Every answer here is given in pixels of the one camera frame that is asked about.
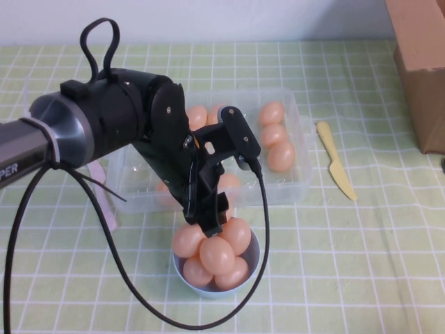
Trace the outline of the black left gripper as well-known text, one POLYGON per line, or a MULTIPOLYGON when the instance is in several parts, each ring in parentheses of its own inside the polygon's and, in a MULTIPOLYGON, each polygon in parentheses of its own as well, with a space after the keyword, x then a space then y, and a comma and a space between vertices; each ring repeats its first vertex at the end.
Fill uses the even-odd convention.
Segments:
POLYGON ((229 210, 226 193, 218 193, 222 167, 210 165, 210 155, 194 135, 144 136, 137 151, 181 205, 190 225, 198 224, 206 237, 222 232, 229 210))

